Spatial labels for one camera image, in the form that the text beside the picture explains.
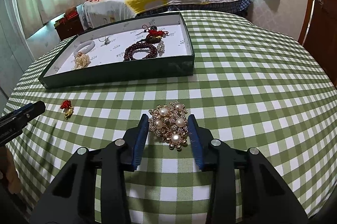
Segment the person's hand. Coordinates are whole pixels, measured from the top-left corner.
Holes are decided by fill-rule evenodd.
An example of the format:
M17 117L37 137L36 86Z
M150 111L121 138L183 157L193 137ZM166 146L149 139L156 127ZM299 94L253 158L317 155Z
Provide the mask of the person's hand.
M13 155L5 146L1 146L1 179L7 180L7 188L11 194L19 194L22 189Z

